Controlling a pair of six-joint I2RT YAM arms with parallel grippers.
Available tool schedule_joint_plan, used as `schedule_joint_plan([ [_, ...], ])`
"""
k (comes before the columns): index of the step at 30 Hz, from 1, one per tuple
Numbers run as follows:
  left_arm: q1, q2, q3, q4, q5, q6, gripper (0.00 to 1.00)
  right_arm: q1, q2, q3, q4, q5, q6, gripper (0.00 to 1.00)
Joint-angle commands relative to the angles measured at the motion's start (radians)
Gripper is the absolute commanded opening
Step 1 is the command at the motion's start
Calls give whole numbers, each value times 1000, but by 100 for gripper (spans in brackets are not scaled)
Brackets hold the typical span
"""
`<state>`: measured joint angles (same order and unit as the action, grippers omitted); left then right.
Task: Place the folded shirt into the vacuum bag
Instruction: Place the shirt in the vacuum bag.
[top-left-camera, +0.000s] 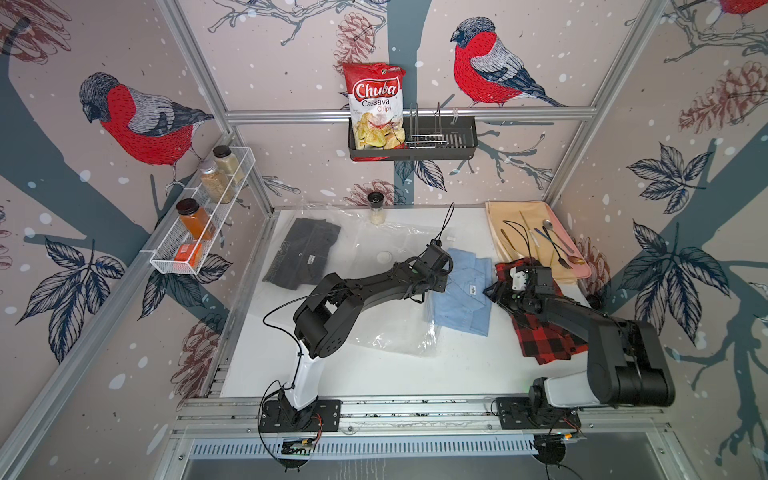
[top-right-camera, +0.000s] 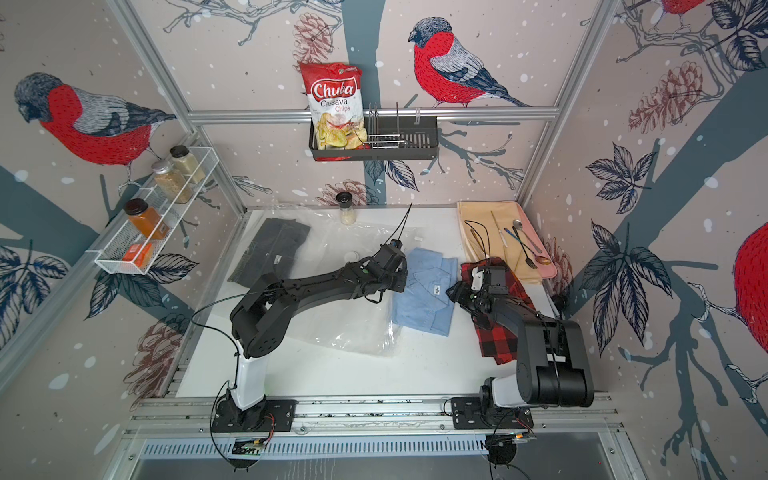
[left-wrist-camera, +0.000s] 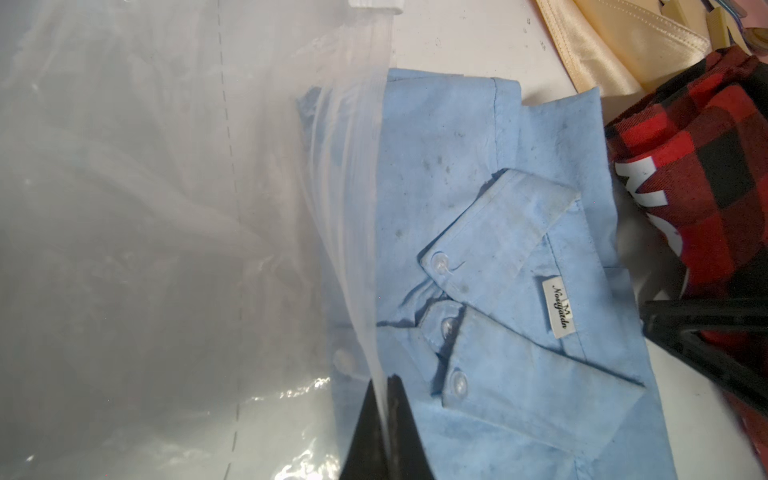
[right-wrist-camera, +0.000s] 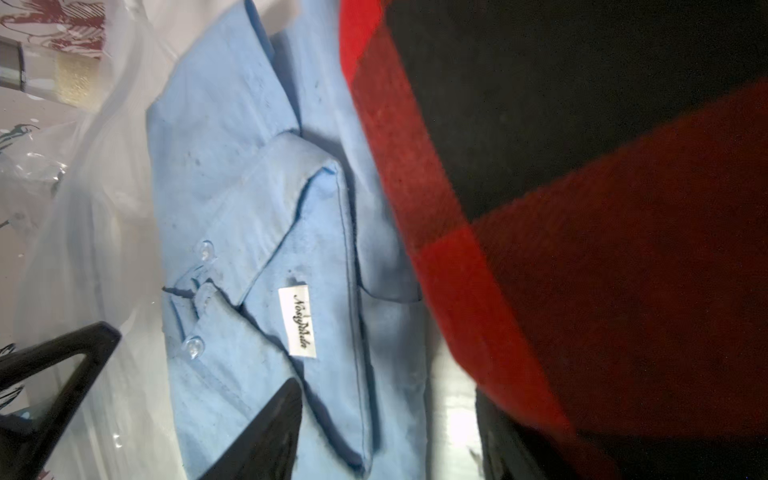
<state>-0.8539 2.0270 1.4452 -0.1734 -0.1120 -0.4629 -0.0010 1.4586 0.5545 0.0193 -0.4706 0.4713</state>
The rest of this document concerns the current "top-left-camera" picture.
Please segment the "red black plaid shirt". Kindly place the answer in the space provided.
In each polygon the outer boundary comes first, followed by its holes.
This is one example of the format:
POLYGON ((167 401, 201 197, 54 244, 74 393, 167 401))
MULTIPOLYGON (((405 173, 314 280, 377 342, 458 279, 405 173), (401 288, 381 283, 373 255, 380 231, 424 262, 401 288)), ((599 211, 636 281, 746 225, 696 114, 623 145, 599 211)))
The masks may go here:
POLYGON ((513 312, 498 301, 496 304, 510 315, 523 356, 534 358, 539 365, 556 360, 568 361, 588 350, 587 343, 568 330, 539 321, 530 314, 513 312))

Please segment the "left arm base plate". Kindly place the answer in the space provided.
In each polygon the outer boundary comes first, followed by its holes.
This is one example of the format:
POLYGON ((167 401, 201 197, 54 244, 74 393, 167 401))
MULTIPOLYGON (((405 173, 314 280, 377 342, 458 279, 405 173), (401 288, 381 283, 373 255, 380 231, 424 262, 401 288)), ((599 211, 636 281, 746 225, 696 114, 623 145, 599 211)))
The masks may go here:
POLYGON ((318 399, 304 409, 295 409, 287 400, 268 400, 261 408, 261 433, 337 432, 342 402, 318 399))

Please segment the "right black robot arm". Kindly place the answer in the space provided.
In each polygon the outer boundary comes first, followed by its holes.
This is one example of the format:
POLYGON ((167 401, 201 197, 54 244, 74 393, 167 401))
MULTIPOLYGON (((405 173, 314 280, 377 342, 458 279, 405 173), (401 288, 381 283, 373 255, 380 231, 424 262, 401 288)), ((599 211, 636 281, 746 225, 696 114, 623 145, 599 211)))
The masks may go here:
POLYGON ((561 327, 587 344, 584 371, 534 381, 533 413, 673 404, 675 386, 651 324, 617 319, 557 294, 551 269, 544 266, 512 268, 484 294, 513 316, 561 327))

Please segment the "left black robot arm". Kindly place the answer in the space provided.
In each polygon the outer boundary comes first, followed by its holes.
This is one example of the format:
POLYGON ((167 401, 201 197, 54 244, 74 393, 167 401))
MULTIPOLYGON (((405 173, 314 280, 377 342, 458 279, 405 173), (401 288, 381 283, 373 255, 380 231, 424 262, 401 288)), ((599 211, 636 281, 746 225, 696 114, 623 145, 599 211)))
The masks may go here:
POLYGON ((363 311, 396 300, 422 303, 428 292, 445 291, 453 266, 442 242, 433 239, 421 254, 383 273, 357 279, 326 275, 293 315, 300 357, 284 403, 304 413, 316 402, 324 359, 344 345, 363 311))

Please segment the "clear plastic vacuum bag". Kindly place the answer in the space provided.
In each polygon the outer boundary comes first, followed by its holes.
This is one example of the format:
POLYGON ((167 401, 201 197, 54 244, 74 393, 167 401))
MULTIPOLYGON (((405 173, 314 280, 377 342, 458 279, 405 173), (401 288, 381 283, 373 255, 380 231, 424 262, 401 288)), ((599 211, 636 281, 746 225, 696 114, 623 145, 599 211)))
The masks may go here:
POLYGON ((368 308, 443 292, 453 269, 434 227, 312 206, 284 217, 249 311, 269 316, 295 305, 288 334, 306 358, 336 352, 368 308))

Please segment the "light blue shirt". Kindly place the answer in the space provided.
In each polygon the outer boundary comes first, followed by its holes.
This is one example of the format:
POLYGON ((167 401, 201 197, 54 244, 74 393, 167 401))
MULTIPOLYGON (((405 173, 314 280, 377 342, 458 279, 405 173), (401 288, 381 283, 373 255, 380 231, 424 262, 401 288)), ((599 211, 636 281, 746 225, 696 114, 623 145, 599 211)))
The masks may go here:
POLYGON ((484 290, 493 284, 493 262, 460 249, 449 248, 448 253, 453 269, 445 291, 428 295, 428 318, 437 326, 487 337, 491 301, 484 290))

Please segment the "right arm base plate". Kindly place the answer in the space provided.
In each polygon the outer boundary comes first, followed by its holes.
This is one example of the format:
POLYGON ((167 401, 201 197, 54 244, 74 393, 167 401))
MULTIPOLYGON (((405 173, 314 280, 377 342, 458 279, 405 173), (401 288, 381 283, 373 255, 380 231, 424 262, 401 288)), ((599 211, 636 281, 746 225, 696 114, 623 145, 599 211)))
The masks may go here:
POLYGON ((575 410, 556 408, 546 404, 535 407, 528 397, 497 397, 493 401, 494 415, 502 430, 556 430, 581 428, 575 410))

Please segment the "dark grey pinstripe shirt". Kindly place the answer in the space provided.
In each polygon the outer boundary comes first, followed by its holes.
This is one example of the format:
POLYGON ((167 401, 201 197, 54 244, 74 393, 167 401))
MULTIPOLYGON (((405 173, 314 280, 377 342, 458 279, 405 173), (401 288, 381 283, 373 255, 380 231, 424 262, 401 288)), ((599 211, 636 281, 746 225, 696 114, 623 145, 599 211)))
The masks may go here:
POLYGON ((340 232, 340 226, 324 219, 295 219, 263 281, 289 290, 317 285, 340 232))

